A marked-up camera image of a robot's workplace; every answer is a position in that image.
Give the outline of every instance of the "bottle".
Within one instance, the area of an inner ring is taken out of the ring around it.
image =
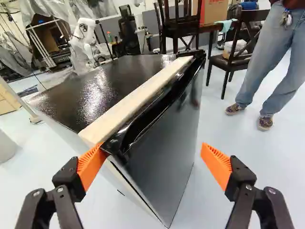
[[[112,42],[113,42],[113,39],[112,39],[112,36],[111,36],[110,31],[107,31],[107,36],[108,36],[108,42],[109,42],[109,43],[112,43]]]

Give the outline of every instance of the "person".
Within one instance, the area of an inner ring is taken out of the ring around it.
[[[291,48],[288,72],[263,103],[260,111],[258,128],[263,131],[273,126],[273,115],[293,98],[305,81],[305,0],[270,2],[270,12],[263,24],[244,82],[236,96],[236,103],[225,110],[227,115],[235,115],[251,104],[262,80]],[[288,23],[281,24],[285,15]]]

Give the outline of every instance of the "glossy black surface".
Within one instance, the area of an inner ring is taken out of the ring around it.
[[[140,115],[109,138],[102,149],[156,216],[170,227],[193,167],[202,60],[170,83]]]
[[[30,104],[78,133],[176,59],[175,55],[123,56],[86,75],[72,75]]]

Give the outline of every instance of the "towel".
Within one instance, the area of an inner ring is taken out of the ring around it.
[[[217,22],[214,22],[214,24],[217,24],[217,23],[222,23],[224,24],[223,26],[223,30],[221,30],[221,32],[228,32],[231,28],[231,24],[233,21],[237,21],[237,19],[230,19],[230,20],[226,20],[226,21],[217,21]]]

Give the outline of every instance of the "fridge door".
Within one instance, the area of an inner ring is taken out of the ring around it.
[[[110,138],[102,145],[113,154],[113,165],[168,228],[193,167],[201,64],[193,62],[168,92],[121,130],[121,138]]]

